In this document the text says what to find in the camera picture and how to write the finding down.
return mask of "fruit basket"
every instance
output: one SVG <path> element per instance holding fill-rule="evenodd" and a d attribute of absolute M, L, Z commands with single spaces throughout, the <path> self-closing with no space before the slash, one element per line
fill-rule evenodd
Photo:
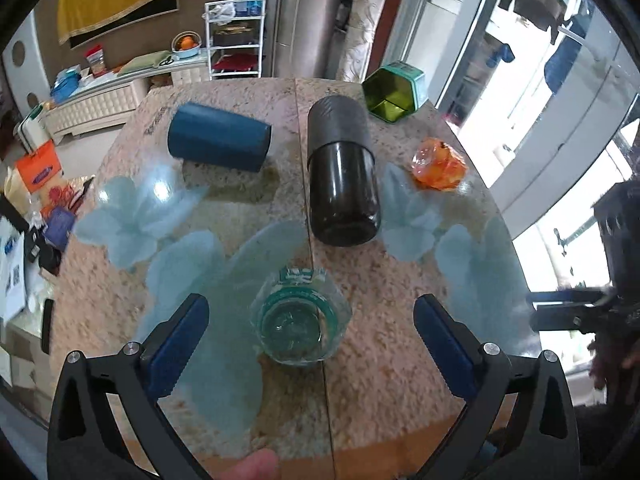
<path fill-rule="evenodd" d="M 171 42 L 171 51 L 178 56 L 179 59 L 196 56 L 200 51 L 202 38 L 197 32 L 188 30 L 181 32 Z"/>

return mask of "black bottle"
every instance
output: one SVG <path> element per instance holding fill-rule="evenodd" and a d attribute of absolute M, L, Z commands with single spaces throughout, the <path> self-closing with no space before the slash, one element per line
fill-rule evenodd
<path fill-rule="evenodd" d="M 380 228 L 380 202 L 365 109 L 346 96 L 324 97 L 307 124 L 311 231 L 332 246 L 368 242 Z"/>

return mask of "floor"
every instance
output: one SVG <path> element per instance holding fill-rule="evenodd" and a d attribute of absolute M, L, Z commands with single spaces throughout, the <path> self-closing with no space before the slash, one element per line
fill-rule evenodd
<path fill-rule="evenodd" d="M 113 128 L 103 128 L 80 136 L 65 136 L 56 152 L 62 165 L 65 177 L 75 178 L 77 176 L 87 176 L 97 173 L 98 168 L 109 148 L 116 140 L 122 126 Z M 2 179 L 6 175 L 6 167 L 13 166 L 15 161 L 24 156 L 24 149 L 15 143 L 4 158 L 2 167 Z"/>

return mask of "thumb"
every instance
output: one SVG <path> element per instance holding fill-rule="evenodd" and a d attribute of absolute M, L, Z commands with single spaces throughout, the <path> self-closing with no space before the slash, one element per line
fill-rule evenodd
<path fill-rule="evenodd" d="M 278 456 L 271 449 L 261 449 L 220 473 L 216 478 L 217 480 L 276 480 L 278 473 Z"/>

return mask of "gold trim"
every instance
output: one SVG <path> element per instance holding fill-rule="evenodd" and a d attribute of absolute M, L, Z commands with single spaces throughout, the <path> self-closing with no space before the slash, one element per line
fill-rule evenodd
<path fill-rule="evenodd" d="M 58 39 L 58 44 L 60 44 L 60 45 L 65 44 L 66 41 L 69 38 L 71 38 L 72 36 L 79 36 L 80 34 L 85 34 L 87 32 L 91 32 L 92 30 L 96 30 L 98 28 L 104 27 L 105 25 L 109 25 L 110 23 L 113 23 L 116 20 L 119 20 L 120 18 L 124 18 L 127 14 L 133 12 L 134 10 L 139 9 L 140 7 L 142 7 L 143 5 L 148 4 L 151 1 L 153 1 L 153 0 L 139 0 L 135 4 L 133 4 L 132 6 L 129 6 L 129 8 L 127 8 L 125 10 L 121 10 L 120 12 L 118 12 L 117 14 L 114 14 L 113 16 L 111 16 L 110 18 L 107 18 L 106 20 L 102 20 L 101 22 L 95 23 L 94 25 L 90 25 L 89 27 L 83 27 L 83 28 L 78 28 L 76 30 L 69 31 L 68 33 L 65 34 L 65 36 L 63 38 L 59 38 Z M 165 14 L 167 12 L 174 12 L 174 11 L 173 10 L 168 10 L 168 11 L 162 12 L 162 14 Z"/>

